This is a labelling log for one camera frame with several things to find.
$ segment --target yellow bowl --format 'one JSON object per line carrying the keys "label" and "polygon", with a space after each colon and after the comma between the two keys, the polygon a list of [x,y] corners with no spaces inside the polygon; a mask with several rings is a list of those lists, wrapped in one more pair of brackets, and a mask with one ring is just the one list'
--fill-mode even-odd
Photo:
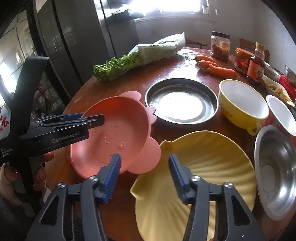
{"label": "yellow bowl", "polygon": [[265,99],[254,88],[238,80],[221,81],[218,99],[226,118],[252,136],[259,132],[261,123],[269,115]]}
{"label": "yellow bowl", "polygon": [[[178,199],[168,168],[168,158],[176,154],[193,175],[209,183],[232,182],[252,210],[256,197],[256,179],[245,152],[228,137],[212,131],[197,131],[160,145],[160,162],[151,172],[140,175],[131,188],[136,198],[136,220],[144,241],[180,241],[183,239],[190,205]],[[214,237],[215,203],[210,203],[207,240]]]}

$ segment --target yellow shell-shaped plate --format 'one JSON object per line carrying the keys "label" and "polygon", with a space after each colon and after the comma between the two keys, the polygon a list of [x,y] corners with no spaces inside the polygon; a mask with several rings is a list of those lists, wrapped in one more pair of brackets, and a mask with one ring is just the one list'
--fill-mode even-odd
{"label": "yellow shell-shaped plate", "polygon": [[[212,131],[197,131],[160,145],[159,164],[140,175],[131,188],[136,198],[136,220],[144,241],[181,241],[190,205],[178,199],[168,168],[168,158],[176,154],[181,165],[189,167],[208,183],[232,182],[252,210],[256,197],[253,166],[245,152],[232,140]],[[210,204],[207,240],[214,237],[215,203]]]}

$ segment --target bowl handle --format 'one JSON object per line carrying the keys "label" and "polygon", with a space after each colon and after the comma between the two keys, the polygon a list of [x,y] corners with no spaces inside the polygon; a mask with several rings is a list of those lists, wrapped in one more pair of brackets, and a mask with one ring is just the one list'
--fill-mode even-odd
{"label": "bowl handle", "polygon": [[256,131],[254,131],[254,129],[248,129],[247,131],[248,131],[248,133],[251,135],[251,136],[255,136],[255,135],[257,135],[258,134],[258,132],[261,130],[261,128],[262,128],[262,124],[261,124],[261,122],[256,122]]}
{"label": "bowl handle", "polygon": [[127,92],[122,93],[120,96],[128,97],[128,98],[134,99],[136,101],[140,101],[140,99],[142,97],[141,93],[138,91],[127,91]]}
{"label": "bowl handle", "polygon": [[154,112],[156,111],[156,109],[155,107],[145,107],[145,110],[148,114],[150,125],[152,125],[157,120],[157,116],[154,115]]}
{"label": "bowl handle", "polygon": [[133,162],[127,170],[135,174],[143,174],[151,171],[159,163],[161,156],[160,146],[152,137],[148,137],[147,141]]}

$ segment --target red package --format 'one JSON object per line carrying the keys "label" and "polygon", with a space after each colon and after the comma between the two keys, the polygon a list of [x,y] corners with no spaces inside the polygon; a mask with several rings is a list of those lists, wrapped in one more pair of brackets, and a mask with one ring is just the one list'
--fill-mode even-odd
{"label": "red package", "polygon": [[286,89],[288,95],[294,101],[296,99],[296,89],[286,80],[284,75],[279,77],[279,83]]}

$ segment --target wall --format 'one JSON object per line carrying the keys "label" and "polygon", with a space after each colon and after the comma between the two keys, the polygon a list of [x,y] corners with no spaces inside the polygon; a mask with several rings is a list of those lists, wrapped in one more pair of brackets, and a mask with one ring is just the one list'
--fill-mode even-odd
{"label": "wall", "polygon": [[164,18],[136,23],[140,43],[154,43],[169,35],[185,32],[191,40],[208,44],[212,31],[231,36],[231,53],[239,46],[239,39],[255,41],[255,19],[252,16],[256,0],[218,0],[218,16],[211,16],[216,22],[200,19]]}
{"label": "wall", "polygon": [[262,1],[256,1],[257,41],[270,52],[270,65],[284,73],[285,65],[296,72],[296,45],[290,34],[275,15]]}
{"label": "wall", "polygon": [[136,23],[140,43],[154,43],[185,32],[189,39],[208,44],[211,31],[231,36],[231,54],[239,39],[260,42],[270,52],[270,64],[284,72],[285,64],[296,72],[296,45],[279,18],[261,0],[218,0],[216,22],[200,19],[165,18]]}

